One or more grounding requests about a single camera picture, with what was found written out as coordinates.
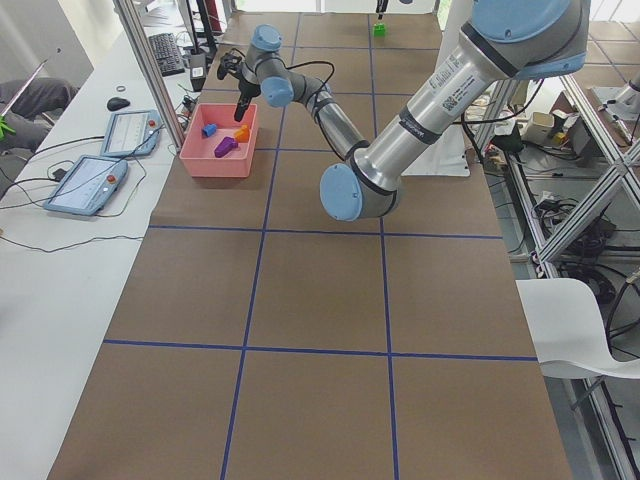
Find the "screen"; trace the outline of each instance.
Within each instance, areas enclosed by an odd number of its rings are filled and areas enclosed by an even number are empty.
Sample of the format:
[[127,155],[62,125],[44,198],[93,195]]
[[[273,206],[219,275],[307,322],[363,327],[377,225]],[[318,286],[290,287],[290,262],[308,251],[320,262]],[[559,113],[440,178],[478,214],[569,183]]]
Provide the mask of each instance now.
[[113,165],[114,162],[99,158],[83,159],[49,203],[60,207],[85,208],[104,183],[104,176]]
[[189,38],[191,39],[191,45],[197,48],[197,38],[196,38],[196,26],[194,25],[194,19],[191,12],[191,5],[189,0],[178,0],[178,9],[180,10],[180,16],[182,17],[182,21],[184,22],[184,28],[187,30],[189,34]]
[[105,153],[131,152],[140,146],[147,131],[147,117],[146,112],[117,115]]

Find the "aluminum rail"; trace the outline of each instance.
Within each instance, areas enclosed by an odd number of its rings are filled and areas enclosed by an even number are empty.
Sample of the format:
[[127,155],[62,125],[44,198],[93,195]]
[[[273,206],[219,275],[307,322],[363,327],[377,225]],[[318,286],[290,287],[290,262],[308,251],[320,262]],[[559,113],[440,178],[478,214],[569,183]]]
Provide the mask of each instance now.
[[184,132],[173,109],[171,97],[164,85],[160,68],[147,40],[140,16],[131,0],[113,0],[113,3],[116,7],[116,13],[120,16],[122,27],[129,37],[129,43],[138,60],[142,75],[149,85],[164,126],[171,136],[176,151],[180,151],[184,143]]

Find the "chair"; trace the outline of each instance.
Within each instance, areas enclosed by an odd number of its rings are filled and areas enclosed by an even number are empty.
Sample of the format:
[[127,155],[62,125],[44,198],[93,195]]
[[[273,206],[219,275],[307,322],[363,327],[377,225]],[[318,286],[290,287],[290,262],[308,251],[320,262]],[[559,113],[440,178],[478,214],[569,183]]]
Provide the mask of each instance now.
[[640,359],[619,362],[611,356],[598,303],[587,285],[571,278],[516,284],[543,375],[640,379]]

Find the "person's leg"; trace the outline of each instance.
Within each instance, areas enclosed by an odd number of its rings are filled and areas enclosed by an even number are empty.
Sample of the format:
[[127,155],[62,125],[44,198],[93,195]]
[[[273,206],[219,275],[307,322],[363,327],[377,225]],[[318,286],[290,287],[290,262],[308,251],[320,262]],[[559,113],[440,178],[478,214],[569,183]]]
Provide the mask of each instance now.
[[0,150],[19,147],[35,152],[49,133],[49,128],[46,125],[34,123],[13,112],[5,115],[5,121],[16,133],[12,135],[5,132],[4,138],[0,141]]
[[[0,84],[0,102],[7,103],[24,84],[14,80]],[[59,78],[36,78],[27,87],[11,111],[24,118],[34,118],[43,112],[67,108],[78,89]]]

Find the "green block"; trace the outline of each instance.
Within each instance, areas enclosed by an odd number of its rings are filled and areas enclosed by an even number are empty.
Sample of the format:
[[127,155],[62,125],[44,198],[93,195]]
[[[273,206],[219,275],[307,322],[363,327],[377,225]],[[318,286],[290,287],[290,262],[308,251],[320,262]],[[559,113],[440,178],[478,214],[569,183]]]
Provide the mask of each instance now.
[[384,37],[387,33],[387,26],[384,23],[376,23],[373,26],[374,37]]

